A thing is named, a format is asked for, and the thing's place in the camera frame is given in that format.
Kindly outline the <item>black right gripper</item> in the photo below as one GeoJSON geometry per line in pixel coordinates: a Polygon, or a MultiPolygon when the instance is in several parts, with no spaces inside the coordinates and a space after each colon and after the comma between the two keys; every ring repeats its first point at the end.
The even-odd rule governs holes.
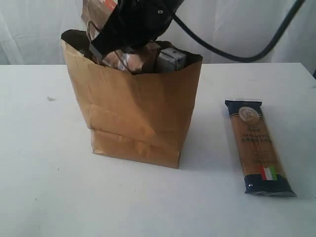
{"type": "Polygon", "coordinates": [[[171,14],[182,3],[182,0],[119,0],[89,50],[102,60],[118,49],[139,49],[155,41],[167,30],[171,14]]]}

